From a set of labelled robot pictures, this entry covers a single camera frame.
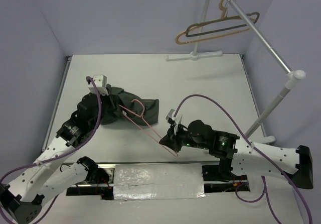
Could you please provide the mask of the dark grey t shirt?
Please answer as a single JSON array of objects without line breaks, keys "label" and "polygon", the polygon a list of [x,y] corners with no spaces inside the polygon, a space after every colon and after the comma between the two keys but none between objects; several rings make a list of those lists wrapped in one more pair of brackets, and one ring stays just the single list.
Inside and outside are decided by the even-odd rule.
[{"label": "dark grey t shirt", "polygon": [[[124,89],[123,89],[123,93],[121,93],[119,96],[121,99],[120,105],[125,106],[126,108],[134,111],[135,113],[140,113],[142,111],[142,108],[139,105],[139,103],[131,102],[131,101],[134,99],[138,99],[139,101],[141,101],[145,106],[144,118],[147,120],[147,122],[150,125],[155,125],[158,123],[158,114],[159,114],[159,100],[158,99],[143,99],[133,93],[125,91]],[[146,126],[145,123],[140,118],[138,118],[130,113],[127,113],[127,114],[138,125]],[[118,121],[118,120],[101,120],[100,123],[102,125],[109,125],[109,124],[114,123],[116,121]]]}]

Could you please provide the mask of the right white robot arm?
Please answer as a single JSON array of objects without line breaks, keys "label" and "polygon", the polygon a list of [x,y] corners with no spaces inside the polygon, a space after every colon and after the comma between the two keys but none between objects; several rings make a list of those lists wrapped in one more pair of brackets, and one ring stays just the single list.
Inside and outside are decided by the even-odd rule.
[{"label": "right white robot arm", "polygon": [[182,147],[204,149],[220,160],[218,174],[224,180],[244,175],[282,178],[297,188],[313,189],[312,157],[309,147],[281,148],[257,142],[247,143],[236,134],[213,130],[201,120],[188,127],[171,121],[160,144],[176,153]]}]

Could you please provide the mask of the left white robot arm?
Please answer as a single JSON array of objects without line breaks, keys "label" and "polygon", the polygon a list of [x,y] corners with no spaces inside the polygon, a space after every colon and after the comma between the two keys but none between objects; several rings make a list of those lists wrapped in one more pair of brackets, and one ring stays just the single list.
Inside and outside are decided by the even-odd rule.
[{"label": "left white robot arm", "polygon": [[1,213],[8,213],[14,222],[30,223],[43,206],[71,185],[79,182],[107,183],[109,174],[89,157],[81,157],[65,171],[55,173],[69,156],[87,144],[100,125],[117,121],[119,94],[124,90],[112,87],[93,89],[85,95],[57,131],[48,148],[9,184],[1,184]]}]

